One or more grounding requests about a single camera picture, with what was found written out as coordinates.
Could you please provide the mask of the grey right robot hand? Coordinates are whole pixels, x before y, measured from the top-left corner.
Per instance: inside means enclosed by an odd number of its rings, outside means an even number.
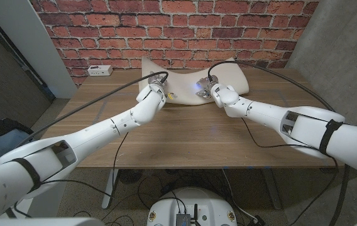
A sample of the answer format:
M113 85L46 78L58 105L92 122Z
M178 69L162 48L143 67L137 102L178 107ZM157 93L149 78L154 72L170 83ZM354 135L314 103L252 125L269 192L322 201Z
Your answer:
M200 88L199 91L196 92L196 95L199 97L203 97L205 99L210 99L211 89L212 87L219 82L218 78L215 75L211 75L210 77L201 78L196 86Z

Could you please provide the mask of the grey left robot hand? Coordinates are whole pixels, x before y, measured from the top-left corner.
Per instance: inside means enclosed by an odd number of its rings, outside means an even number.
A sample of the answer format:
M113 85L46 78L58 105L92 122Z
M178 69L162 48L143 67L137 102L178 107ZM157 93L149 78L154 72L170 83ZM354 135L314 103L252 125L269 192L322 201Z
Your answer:
M164 87L167 84L167 78L168 72L152 72L148 78L148 83Z

